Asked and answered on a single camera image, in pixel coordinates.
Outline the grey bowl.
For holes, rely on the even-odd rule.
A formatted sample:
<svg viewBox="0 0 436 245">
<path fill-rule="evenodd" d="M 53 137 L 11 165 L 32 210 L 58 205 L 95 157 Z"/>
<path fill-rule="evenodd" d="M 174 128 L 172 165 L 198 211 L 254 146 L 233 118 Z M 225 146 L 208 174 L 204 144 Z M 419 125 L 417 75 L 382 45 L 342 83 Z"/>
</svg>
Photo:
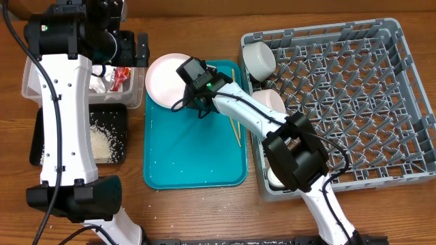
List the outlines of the grey bowl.
<svg viewBox="0 0 436 245">
<path fill-rule="evenodd" d="M 264 42 L 245 45 L 243 61 L 251 76 L 259 82 L 265 81 L 277 65 L 272 50 Z"/>
</svg>

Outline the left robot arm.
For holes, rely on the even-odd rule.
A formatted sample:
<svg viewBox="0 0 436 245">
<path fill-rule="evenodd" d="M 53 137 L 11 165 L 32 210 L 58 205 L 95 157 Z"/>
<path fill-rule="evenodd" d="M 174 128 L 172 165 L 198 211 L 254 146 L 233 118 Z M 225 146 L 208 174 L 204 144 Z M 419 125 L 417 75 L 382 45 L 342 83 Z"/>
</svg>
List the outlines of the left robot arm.
<svg viewBox="0 0 436 245">
<path fill-rule="evenodd" d="M 30 17 L 23 50 L 37 67 L 44 163 L 27 189 L 30 207 L 93 230 L 107 244 L 145 244 L 123 209 L 118 176 L 100 176 L 91 147 L 89 82 L 94 65 L 146 67 L 148 37 L 123 31 L 122 1 L 58 1 Z"/>
</svg>

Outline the large pink plate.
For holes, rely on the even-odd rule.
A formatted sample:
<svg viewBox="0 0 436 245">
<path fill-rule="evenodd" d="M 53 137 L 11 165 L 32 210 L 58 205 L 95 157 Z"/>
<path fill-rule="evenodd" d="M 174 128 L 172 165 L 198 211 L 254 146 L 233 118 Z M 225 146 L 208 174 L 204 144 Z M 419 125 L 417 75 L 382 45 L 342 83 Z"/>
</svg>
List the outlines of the large pink plate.
<svg viewBox="0 0 436 245">
<path fill-rule="evenodd" d="M 170 53 L 159 57 L 150 65 L 145 77 L 145 87 L 156 104 L 170 109 L 183 98 L 185 83 L 176 69 L 188 59 L 186 54 Z"/>
</svg>

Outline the wooden chopstick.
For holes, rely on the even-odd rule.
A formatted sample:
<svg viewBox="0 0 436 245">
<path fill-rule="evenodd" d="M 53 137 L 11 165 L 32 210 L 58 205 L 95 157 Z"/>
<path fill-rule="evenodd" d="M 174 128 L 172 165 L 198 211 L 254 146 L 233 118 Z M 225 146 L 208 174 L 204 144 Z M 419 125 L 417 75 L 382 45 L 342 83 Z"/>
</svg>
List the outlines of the wooden chopstick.
<svg viewBox="0 0 436 245">
<path fill-rule="evenodd" d="M 233 130 L 233 132 L 234 132 L 234 135 L 235 135 L 236 141 L 237 141 L 237 143 L 238 143 L 238 146 L 241 147 L 241 142 L 240 142 L 239 133 L 238 133 L 238 131 L 236 130 L 236 127 L 235 127 L 235 124 L 234 124 L 234 120 L 233 120 L 231 117 L 229 117 L 229 120 L 230 120 L 230 124 L 231 124 L 231 126 L 232 126 L 232 130 Z"/>
<path fill-rule="evenodd" d="M 233 82 L 236 81 L 236 76 L 235 76 L 234 69 L 232 69 L 232 79 L 233 79 Z M 240 130 L 240 123 L 239 122 L 237 122 L 237 129 L 238 129 L 238 132 L 236 133 L 237 134 L 237 139 L 238 139 L 238 142 L 240 143 L 240 140 L 241 140 L 241 130 Z"/>
</svg>

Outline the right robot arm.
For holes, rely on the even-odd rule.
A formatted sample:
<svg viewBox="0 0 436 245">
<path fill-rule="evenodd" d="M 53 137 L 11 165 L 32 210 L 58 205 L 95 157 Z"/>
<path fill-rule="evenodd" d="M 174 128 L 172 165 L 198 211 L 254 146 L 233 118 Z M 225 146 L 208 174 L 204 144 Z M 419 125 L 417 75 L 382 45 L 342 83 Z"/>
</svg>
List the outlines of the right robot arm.
<svg viewBox="0 0 436 245">
<path fill-rule="evenodd" d="M 330 174 L 325 144 L 328 139 L 316 133 L 300 112 L 292 115 L 274 111 L 256 101 L 237 82 L 190 57 L 176 70 L 185 83 L 185 92 L 172 107 L 198 111 L 199 118 L 210 112 L 232 117 L 262 141 L 270 168 L 280 183 L 300 193 L 327 244 L 362 244 L 362 237 L 348 221 L 332 190 L 331 183 L 349 167 L 346 150 L 332 142 L 345 160 L 339 172 Z"/>
</svg>

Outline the white cup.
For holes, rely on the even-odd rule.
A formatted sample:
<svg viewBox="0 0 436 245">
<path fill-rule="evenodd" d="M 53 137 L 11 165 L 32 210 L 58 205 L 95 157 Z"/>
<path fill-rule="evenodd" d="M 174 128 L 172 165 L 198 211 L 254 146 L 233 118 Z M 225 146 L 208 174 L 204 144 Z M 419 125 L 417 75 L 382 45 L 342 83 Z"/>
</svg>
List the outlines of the white cup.
<svg viewBox="0 0 436 245">
<path fill-rule="evenodd" d="M 284 184 L 276 177 L 271 167 L 269 167 L 267 171 L 267 180 L 271 189 L 285 190 Z"/>
</svg>

